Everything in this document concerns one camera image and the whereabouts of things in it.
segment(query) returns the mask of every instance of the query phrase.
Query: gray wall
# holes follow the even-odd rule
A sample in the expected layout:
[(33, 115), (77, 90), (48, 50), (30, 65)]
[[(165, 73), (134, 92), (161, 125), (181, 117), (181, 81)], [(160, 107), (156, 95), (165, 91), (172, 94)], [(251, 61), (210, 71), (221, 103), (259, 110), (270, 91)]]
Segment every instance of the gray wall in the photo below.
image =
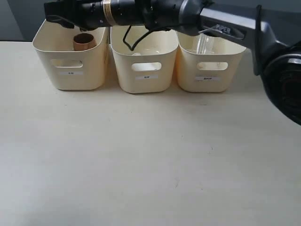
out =
[(7, 0), (0, 0), (0, 40), (23, 40)]
[[(44, 20), (43, 3), (55, 0), (8, 0), (11, 10), (26, 40), (32, 40)], [(264, 8), (282, 11), (301, 11), (301, 0), (214, 0), (217, 3), (237, 4), (255, 7), (262, 4)], [(0, 20), (0, 27), (7, 23), (7, 19)]]

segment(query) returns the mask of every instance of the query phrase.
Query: cream storage bin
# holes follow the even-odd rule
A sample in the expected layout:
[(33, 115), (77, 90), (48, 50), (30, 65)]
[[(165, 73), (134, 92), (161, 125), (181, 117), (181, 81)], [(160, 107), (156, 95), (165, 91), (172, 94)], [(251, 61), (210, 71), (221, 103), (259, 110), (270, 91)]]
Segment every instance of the cream storage bin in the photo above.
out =
[(108, 61), (108, 29), (90, 33), (97, 46), (73, 51), (73, 37), (79, 28), (67, 29), (44, 21), (33, 39), (41, 62), (53, 85), (61, 90), (91, 90), (103, 85)]
[[(111, 28), (111, 45), (121, 88), (128, 93), (166, 90), (171, 83), (178, 48), (175, 31), (154, 32), (131, 51), (122, 41), (127, 28)], [(147, 31), (142, 26), (132, 27), (127, 42), (132, 45)]]
[(196, 54), (200, 36), (177, 33), (180, 49), (176, 70), (180, 87), (189, 92), (223, 92), (231, 84), (245, 47), (222, 38), (212, 38), (207, 55)]

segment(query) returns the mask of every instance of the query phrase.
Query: bin handle hole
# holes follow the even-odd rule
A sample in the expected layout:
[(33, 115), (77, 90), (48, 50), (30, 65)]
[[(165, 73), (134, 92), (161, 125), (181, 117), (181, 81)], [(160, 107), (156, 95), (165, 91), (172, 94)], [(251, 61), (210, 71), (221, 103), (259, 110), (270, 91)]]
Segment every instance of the bin handle hole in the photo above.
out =
[(80, 60), (52, 59), (50, 61), (57, 68), (81, 68), (83, 66)]
[(135, 72), (152, 72), (152, 71), (158, 71), (161, 68), (162, 68), (162, 64), (159, 62), (132, 64), (132, 70)]
[(200, 62), (197, 64), (200, 71), (225, 71), (228, 67), (227, 62)]

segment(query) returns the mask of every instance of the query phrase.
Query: table surface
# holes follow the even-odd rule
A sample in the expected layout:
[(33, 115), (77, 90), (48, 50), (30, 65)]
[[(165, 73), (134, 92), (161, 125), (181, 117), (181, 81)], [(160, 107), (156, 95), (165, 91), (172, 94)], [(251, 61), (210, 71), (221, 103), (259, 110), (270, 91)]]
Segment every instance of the table surface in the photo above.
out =
[(114, 67), (59, 91), (31, 43), (0, 50), (0, 225), (301, 225), (301, 127), (249, 52), (224, 93), (131, 95)]

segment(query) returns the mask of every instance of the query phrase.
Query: brown cup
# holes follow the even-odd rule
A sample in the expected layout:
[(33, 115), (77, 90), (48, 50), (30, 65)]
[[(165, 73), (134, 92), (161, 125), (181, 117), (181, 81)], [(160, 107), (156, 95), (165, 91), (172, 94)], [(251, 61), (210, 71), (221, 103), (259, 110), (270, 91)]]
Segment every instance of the brown cup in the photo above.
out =
[(73, 38), (74, 51), (84, 51), (96, 46), (96, 40), (93, 35), (81, 33)]

